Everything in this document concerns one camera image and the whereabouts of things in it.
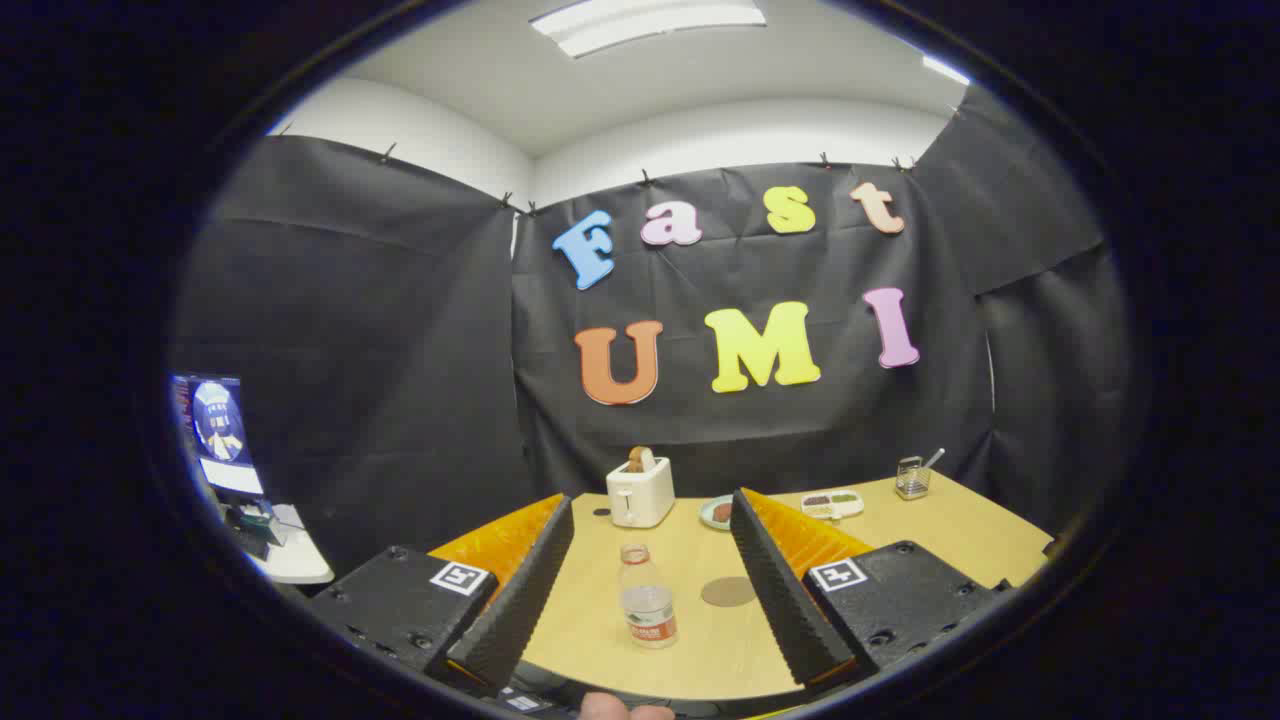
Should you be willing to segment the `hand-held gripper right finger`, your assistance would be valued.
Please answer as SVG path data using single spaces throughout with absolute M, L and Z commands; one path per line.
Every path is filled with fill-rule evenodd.
M 794 682 L 858 682 L 950 637 L 1012 585 L 982 585 L 911 539 L 869 544 L 749 488 L 730 529 Z

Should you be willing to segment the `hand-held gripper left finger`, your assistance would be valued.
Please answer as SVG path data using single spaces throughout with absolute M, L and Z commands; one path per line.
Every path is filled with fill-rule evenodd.
M 553 495 L 429 552 L 390 546 L 310 607 L 383 662 L 494 697 L 529 646 L 573 536 L 571 500 Z

